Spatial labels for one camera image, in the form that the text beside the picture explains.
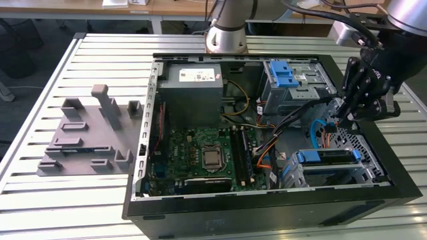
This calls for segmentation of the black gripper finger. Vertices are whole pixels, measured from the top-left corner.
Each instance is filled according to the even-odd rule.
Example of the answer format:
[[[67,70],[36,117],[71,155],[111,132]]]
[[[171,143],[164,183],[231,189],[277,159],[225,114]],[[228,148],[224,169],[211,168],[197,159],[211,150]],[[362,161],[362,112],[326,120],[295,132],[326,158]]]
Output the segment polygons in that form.
[[[343,82],[342,82],[342,105],[336,110],[336,117],[344,118],[348,115],[348,109],[351,106],[355,89],[359,82],[359,66],[360,66],[360,59],[358,57],[350,57],[347,61]]]
[[[347,130],[352,128],[354,122],[360,121],[363,117],[368,116],[368,109],[371,107],[371,100],[368,99],[368,87],[371,85],[371,78],[368,70],[359,67],[359,81],[355,87],[355,93],[352,96],[352,101],[350,104],[350,109],[347,111],[347,116],[342,118],[342,127]]]

